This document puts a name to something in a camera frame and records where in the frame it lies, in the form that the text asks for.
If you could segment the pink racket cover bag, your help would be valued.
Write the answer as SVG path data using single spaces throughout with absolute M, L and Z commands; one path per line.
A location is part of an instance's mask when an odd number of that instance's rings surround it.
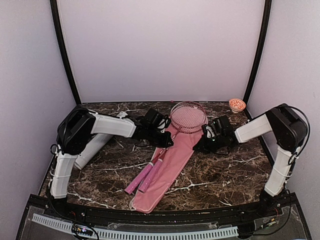
M 193 147 L 198 143 L 202 134 L 201 130 L 193 134 L 180 133 L 177 135 L 146 192 L 138 191 L 131 200 L 129 204 L 131 210 L 146 214 L 154 210 L 193 155 Z

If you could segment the pink badminton racket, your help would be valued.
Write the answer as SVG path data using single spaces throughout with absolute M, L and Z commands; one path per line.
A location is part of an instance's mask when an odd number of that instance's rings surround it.
M 172 140 L 179 134 L 195 134 L 202 130 L 202 126 L 208 123 L 206 111 L 200 103 L 193 101 L 183 101 L 177 103 L 170 111 L 169 118 L 171 126 L 176 129 Z M 144 169 L 133 179 L 133 181 L 124 189 L 127 194 L 131 194 L 135 189 L 145 192 L 155 174 L 163 163 L 163 158 L 168 151 L 168 147 L 163 148 Z
M 195 134 L 202 129 L 202 125 L 208 122 L 206 112 L 202 105 L 193 101 L 184 101 L 174 106 L 170 112 L 171 125 L 176 129 L 173 140 L 178 134 Z M 150 186 L 154 176 L 161 167 L 168 147 L 162 150 L 151 162 L 154 163 L 138 190 L 145 193 Z

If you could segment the pink badminton racket front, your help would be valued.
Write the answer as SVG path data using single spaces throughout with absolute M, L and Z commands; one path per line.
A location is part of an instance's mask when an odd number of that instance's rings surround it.
M 208 122 L 206 112 L 202 105 L 193 101 L 184 101 L 174 106 L 170 112 L 171 125 L 176 129 L 173 140 L 178 134 L 195 134 L 202 129 L 202 125 Z M 154 163 L 138 190 L 145 193 L 150 186 L 154 176 L 161 167 L 168 147 L 162 150 L 151 162 Z

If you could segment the white shuttlecock tube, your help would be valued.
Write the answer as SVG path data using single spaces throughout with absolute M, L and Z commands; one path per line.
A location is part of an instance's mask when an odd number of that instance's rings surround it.
M 74 162 L 75 167 L 82 170 L 112 137 L 113 135 L 111 134 L 96 134 L 76 158 Z

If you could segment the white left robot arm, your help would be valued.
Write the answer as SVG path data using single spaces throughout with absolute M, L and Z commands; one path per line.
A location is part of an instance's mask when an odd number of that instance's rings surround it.
M 62 199 L 67 197 L 73 166 L 85 163 L 108 142 L 112 136 L 146 140 L 151 146 L 173 146 L 171 133 L 166 131 L 171 120 L 154 109 L 137 118 L 120 112 L 117 116 L 101 114 L 87 108 L 75 108 L 57 128 L 56 165 L 49 185 L 55 199 L 51 210 L 60 218 L 67 218 L 70 206 Z

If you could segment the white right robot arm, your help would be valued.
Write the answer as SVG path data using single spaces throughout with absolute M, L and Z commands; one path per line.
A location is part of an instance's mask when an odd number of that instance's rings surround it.
M 218 154 L 220 149 L 231 148 L 272 133 L 277 153 L 255 213 L 266 217 L 275 208 L 272 200 L 285 188 L 291 178 L 296 160 L 305 149 L 311 135 L 307 115 L 297 107 L 286 103 L 275 106 L 244 125 L 233 128 L 229 118 L 222 115 L 201 126 L 202 136 L 193 150 Z

